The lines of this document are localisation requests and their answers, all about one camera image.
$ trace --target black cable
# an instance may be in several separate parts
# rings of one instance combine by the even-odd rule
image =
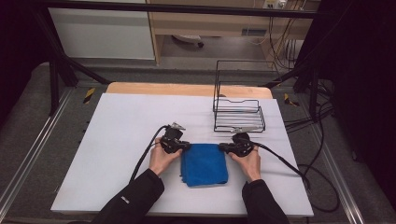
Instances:
[[[158,131],[154,134],[154,136],[152,137],[151,141],[148,143],[148,147],[146,148],[146,150],[143,152],[142,157],[140,158],[139,162],[137,163],[136,167],[134,168],[134,172],[132,173],[131,176],[131,180],[129,182],[134,181],[134,179],[136,178],[137,175],[137,171],[139,171],[140,165],[142,164],[143,160],[146,158],[146,155],[149,153],[150,148],[153,146],[152,142],[155,140],[155,138],[157,137],[158,133],[164,129],[164,128],[169,128],[169,125],[163,125],[160,129],[158,129]]]
[[[326,111],[323,114],[320,114],[320,118],[324,119],[324,118],[328,117],[330,114],[332,114],[332,112],[333,112],[333,108],[329,107],[326,109]],[[313,123],[315,123],[315,122],[313,121],[312,118],[306,118],[306,119],[302,119],[300,121],[296,121],[296,122],[287,124],[287,125],[285,125],[285,128],[286,128],[286,131],[289,132],[293,128],[298,128],[299,126],[305,125],[305,124],[311,125]]]
[[[319,123],[320,132],[321,132],[320,145],[319,145],[319,149],[318,149],[317,154],[315,155],[314,159],[309,163],[308,167],[306,168],[306,170],[305,170],[305,172],[304,172],[304,175],[306,175],[306,174],[308,173],[309,169],[310,169],[311,166],[314,164],[314,162],[318,159],[318,156],[319,156],[321,150],[323,149],[324,131],[323,131],[323,124],[322,124],[322,119],[321,119],[320,113],[321,113],[321,109],[323,108],[323,106],[325,106],[325,105],[328,104],[328,103],[329,103],[329,101],[326,102],[326,103],[324,103],[324,104],[322,104],[322,105],[320,106],[320,108],[319,108],[319,112],[318,112],[318,114],[319,114],[319,116],[318,116],[318,123]]]
[[[297,166],[308,167],[308,165],[306,165],[306,164],[297,164]],[[314,208],[318,209],[319,211],[325,212],[325,213],[331,213],[331,212],[336,211],[336,210],[338,209],[338,207],[340,206],[341,200],[340,200],[340,195],[339,195],[337,189],[335,188],[334,184],[332,183],[332,181],[331,181],[329,178],[327,178],[327,177],[326,177],[320,170],[318,170],[317,168],[315,168],[315,167],[313,167],[313,166],[310,166],[309,168],[312,169],[313,171],[315,171],[315,172],[316,172],[317,174],[319,174],[324,180],[326,180],[327,183],[329,183],[329,185],[332,187],[332,190],[333,190],[334,193],[335,193],[335,197],[336,197],[336,200],[337,200],[337,203],[336,203],[335,207],[334,207],[334,208],[331,208],[331,209],[320,208],[320,207],[318,207],[317,205],[313,204],[312,202],[311,202],[311,205],[312,205]]]
[[[331,114],[332,111],[333,111],[333,107],[332,107],[332,106],[329,106],[329,107],[325,107],[325,108],[324,108],[324,106],[325,106],[326,104],[328,104],[329,102],[330,102],[330,101],[328,101],[328,102],[322,104],[322,105],[320,106],[320,108],[319,108],[318,113],[317,113],[317,114],[318,114],[319,127],[320,127],[320,131],[321,131],[321,138],[320,138],[319,150],[318,150],[317,154],[315,155],[314,159],[313,159],[308,165],[307,165],[307,164],[298,164],[299,167],[300,167],[300,166],[306,167],[306,169],[305,169],[305,171],[304,171],[304,176],[306,176],[306,174],[308,173],[308,171],[309,171],[310,169],[312,169],[313,171],[315,171],[316,173],[318,173],[320,176],[322,176],[323,179],[324,179],[327,183],[329,183],[329,185],[332,187],[333,191],[335,192],[335,197],[336,197],[337,203],[336,203],[336,205],[335,205],[334,208],[331,208],[331,209],[320,208],[319,206],[317,206],[317,205],[315,205],[314,203],[311,202],[311,205],[312,205],[314,208],[318,209],[318,210],[321,211],[321,212],[326,212],[326,213],[331,213],[331,212],[334,212],[335,210],[338,209],[338,207],[339,207],[339,205],[340,205],[339,194],[338,194],[338,191],[337,191],[337,189],[335,188],[334,184],[332,183],[332,181],[330,181],[330,180],[329,180],[323,173],[321,173],[317,168],[313,167],[313,163],[316,161],[316,159],[318,158],[318,155],[320,154],[321,150],[323,149],[323,143],[324,143],[324,130],[323,130],[322,119],[326,118],[326,117],[327,117],[329,114]],[[312,120],[311,118],[306,118],[306,119],[296,119],[296,120],[285,121],[285,122],[292,122],[291,124],[288,124],[288,125],[286,125],[285,127],[294,128],[294,127],[298,127],[299,125],[306,124],[307,122],[312,122],[312,123],[313,123],[313,120]]]
[[[241,140],[242,142],[249,142],[249,143],[252,144],[252,145],[256,145],[256,146],[258,146],[258,147],[261,147],[261,148],[263,148],[263,149],[269,151],[271,154],[273,154],[273,155],[276,156],[278,159],[280,159],[280,160],[281,160],[286,166],[288,166],[292,171],[294,171],[294,173],[296,173],[297,175],[299,175],[299,176],[303,179],[303,181],[306,183],[306,187],[307,187],[308,190],[311,189],[311,183],[309,182],[308,178],[306,178],[306,176],[303,175],[303,173],[301,173],[298,169],[296,169],[294,166],[292,166],[288,161],[286,161],[285,159],[283,159],[283,157],[277,155],[273,150],[271,150],[271,148],[269,148],[269,147],[267,147],[267,146],[265,146],[265,145],[263,145],[263,144],[261,144],[261,143],[253,142],[253,141],[250,141],[250,140],[247,140],[247,139],[242,139],[242,138],[240,138],[240,140]]]

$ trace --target black wire rack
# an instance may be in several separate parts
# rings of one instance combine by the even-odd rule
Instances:
[[[270,71],[241,71],[238,69],[236,76],[225,76],[223,74],[230,74],[232,70],[222,70],[221,63],[267,63],[267,61],[217,61],[216,66],[216,80],[215,91],[213,94],[213,112],[215,116],[215,132],[230,132],[235,129],[242,129],[248,133],[262,133],[265,131],[265,121],[262,114],[262,107],[259,100],[233,100],[227,98],[221,92],[223,85],[237,85],[237,86],[260,86],[264,79],[264,73],[270,74],[271,77],[280,77],[278,71],[273,69]],[[253,78],[248,78],[241,74],[253,74]]]

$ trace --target white cabinet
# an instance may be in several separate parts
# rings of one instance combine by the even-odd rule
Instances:
[[[50,8],[49,13],[70,57],[154,60],[147,12]]]

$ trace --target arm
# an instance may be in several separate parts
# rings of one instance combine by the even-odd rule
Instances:
[[[257,146],[246,157],[229,153],[238,162],[247,177],[242,189],[242,198],[247,208],[249,223],[289,223],[288,218],[275,201],[271,191],[262,180],[261,157]]]
[[[92,223],[139,223],[160,198],[164,186],[159,175],[181,155],[181,150],[167,154],[161,147],[160,138],[155,139],[155,143],[155,147],[151,150],[148,169],[114,196]]]

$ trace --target gray floor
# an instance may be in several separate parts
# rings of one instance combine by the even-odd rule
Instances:
[[[214,69],[218,59],[262,59],[260,48],[241,38],[207,37],[204,41],[205,46],[198,49],[194,45],[180,43],[167,37],[161,65],[145,63],[144,66],[137,66],[134,62],[127,66],[117,64],[117,67],[114,67],[114,64],[106,64],[101,67],[96,66],[93,70],[117,81],[213,84]],[[246,64],[235,63],[233,66],[244,67]],[[259,78],[258,82],[271,79],[271,77],[250,76],[240,72],[231,73],[228,76],[235,78],[243,74],[244,79],[257,80]],[[101,92],[106,90],[106,86],[98,86],[93,84],[90,78],[79,76],[80,86],[73,90],[59,122],[35,161],[35,166],[9,208],[6,221],[3,223],[21,220],[21,218],[29,218],[28,223],[34,223],[34,221],[45,223],[48,220],[49,223],[62,223],[65,220],[92,218],[91,215],[64,216],[50,211],[50,206],[56,196],[55,190],[62,184],[67,169],[78,150],[78,141],[82,139],[83,130],[89,125],[87,121],[94,112]],[[288,93],[292,101],[307,97],[307,94],[293,93],[290,88],[293,81],[288,80],[272,89],[284,120],[306,117],[301,106],[284,104],[284,93]],[[84,105],[82,101],[90,85],[95,86],[96,91],[90,103]],[[49,71],[48,67],[41,66],[34,71],[23,96],[0,130],[1,193],[6,190],[8,183],[17,172],[24,156],[45,124],[49,111]],[[337,118],[327,117],[323,120],[323,124],[326,144],[334,155],[364,220],[367,223],[396,223],[394,210],[375,183],[366,165],[352,160],[347,140]],[[318,143],[310,127],[291,133],[290,143],[298,163],[309,163],[318,150]],[[315,167],[328,176],[327,168],[321,158],[315,163]],[[312,195],[309,197],[311,202],[320,207],[332,207],[335,199],[329,185],[313,172],[308,173],[308,177],[312,182]],[[314,213],[315,216],[310,218],[313,223],[348,223],[342,205],[333,213],[323,213],[316,209]],[[201,221],[202,223],[235,223],[235,220],[230,219]]]

